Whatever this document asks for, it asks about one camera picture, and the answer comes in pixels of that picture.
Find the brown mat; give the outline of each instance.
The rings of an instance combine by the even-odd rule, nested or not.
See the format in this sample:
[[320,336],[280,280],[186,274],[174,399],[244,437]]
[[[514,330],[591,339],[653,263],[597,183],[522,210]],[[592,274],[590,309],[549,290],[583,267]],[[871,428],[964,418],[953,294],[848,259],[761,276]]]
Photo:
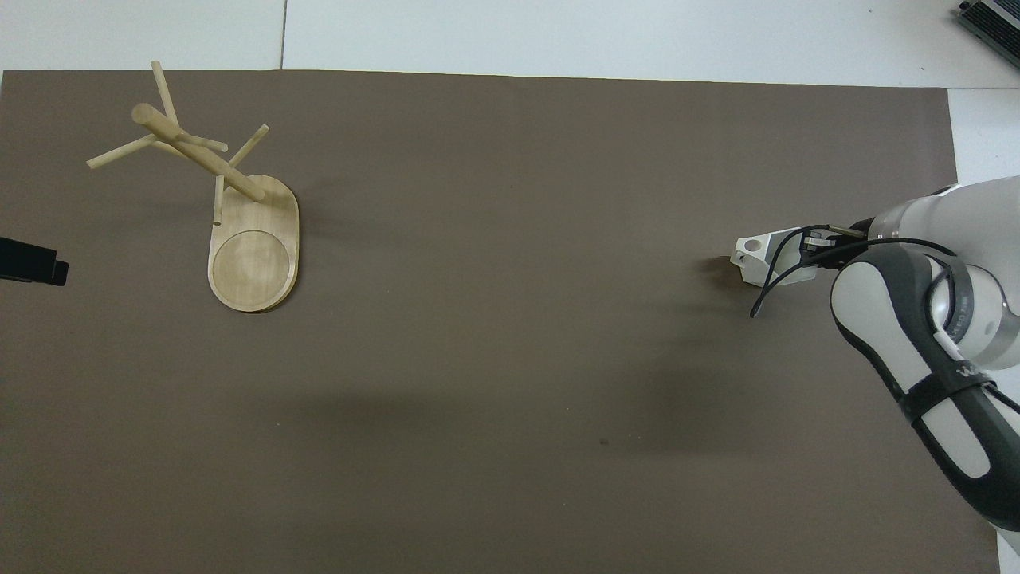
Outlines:
[[4,73],[3,570],[994,572],[827,307],[736,237],[953,182],[944,90],[174,72],[182,124],[296,192],[261,316],[206,280],[213,178],[151,73]]

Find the white tile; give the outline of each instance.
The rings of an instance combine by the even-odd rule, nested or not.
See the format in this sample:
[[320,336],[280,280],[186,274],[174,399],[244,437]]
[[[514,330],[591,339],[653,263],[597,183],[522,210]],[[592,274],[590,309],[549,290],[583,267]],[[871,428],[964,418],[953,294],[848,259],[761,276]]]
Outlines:
[[947,0],[290,0],[284,66],[1020,87]]
[[1020,174],[1020,90],[950,90],[961,182]]
[[3,69],[279,66],[284,0],[0,0]]

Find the wooden mug tree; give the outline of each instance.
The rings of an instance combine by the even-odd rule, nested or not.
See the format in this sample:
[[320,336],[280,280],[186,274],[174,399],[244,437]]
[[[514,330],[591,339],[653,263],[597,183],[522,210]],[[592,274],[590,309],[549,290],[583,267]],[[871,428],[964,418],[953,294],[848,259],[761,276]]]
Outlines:
[[226,144],[193,136],[181,127],[159,61],[152,62],[165,115],[140,103],[132,110],[136,123],[151,134],[88,160],[95,169],[145,147],[191,159],[216,175],[209,241],[209,285],[226,307],[257,313],[287,298],[298,276],[298,201],[279,179],[245,175],[238,164],[269,131],[263,124],[230,160]]

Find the white robot link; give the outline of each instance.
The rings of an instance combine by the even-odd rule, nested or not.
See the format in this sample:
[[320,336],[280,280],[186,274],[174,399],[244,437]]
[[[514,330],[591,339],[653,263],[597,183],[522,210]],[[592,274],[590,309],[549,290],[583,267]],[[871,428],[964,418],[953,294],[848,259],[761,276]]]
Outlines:
[[752,317],[774,285],[839,269],[839,332],[1020,554],[1020,406],[994,382],[1020,377],[1020,176],[952,186],[848,228],[742,238],[731,261],[762,286]]

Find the wooden peg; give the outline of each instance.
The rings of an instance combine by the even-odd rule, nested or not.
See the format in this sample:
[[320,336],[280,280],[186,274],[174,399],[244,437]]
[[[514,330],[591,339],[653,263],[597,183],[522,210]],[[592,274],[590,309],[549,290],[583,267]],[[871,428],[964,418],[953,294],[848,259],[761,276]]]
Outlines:
[[210,140],[209,138],[200,138],[198,136],[193,136],[191,134],[180,133],[177,134],[177,141],[190,143],[192,145],[200,145],[204,148],[211,149],[213,151],[226,152],[226,144],[223,142],[217,142],[216,140]]
[[163,111],[166,112],[166,116],[170,118],[170,121],[180,124],[177,121],[177,112],[173,109],[173,101],[170,100],[170,88],[166,85],[166,76],[163,75],[163,66],[159,64],[159,60],[152,60],[152,73],[156,76],[156,89],[159,90],[159,99],[163,101]]
[[135,109],[131,112],[131,116],[136,123],[145,125],[146,128],[155,134],[160,140],[169,144],[181,153],[184,153],[192,161],[195,161],[212,174],[223,175],[227,184],[245,194],[252,201],[262,201],[262,198],[265,196],[262,188],[211,150],[178,141],[177,136],[186,132],[150,104],[140,103],[136,105]]
[[216,193],[212,200],[212,224],[218,225],[223,220],[223,175],[216,175]]
[[255,129],[255,135],[249,138],[248,141],[245,142],[245,145],[241,146],[241,149],[239,149],[234,157],[231,158],[228,163],[234,167],[237,167],[238,163],[241,163],[241,160],[251,152],[251,150],[255,147],[255,144],[264,138],[267,133],[269,133],[269,126],[262,123],[258,129]]
[[136,151],[146,146],[156,143],[156,141],[158,141],[156,136],[153,134],[149,134],[148,136],[139,138],[131,143],[125,143],[124,145],[116,149],[111,149],[102,155],[97,155],[96,157],[93,157],[92,159],[86,161],[86,163],[92,169],[95,169],[96,167],[102,167],[103,165],[106,165],[110,161],[114,161],[116,159],[120,159],[124,155],[135,153]]
[[155,143],[152,144],[152,147],[154,147],[156,149],[159,149],[159,150],[162,150],[162,151],[165,151],[167,153],[172,153],[173,155],[176,155],[177,157],[184,157],[185,159],[188,159],[187,155],[185,155],[184,153],[181,153],[180,151],[173,149],[172,147],[170,147],[169,144],[164,144],[163,142],[157,141],[157,142],[155,142]]

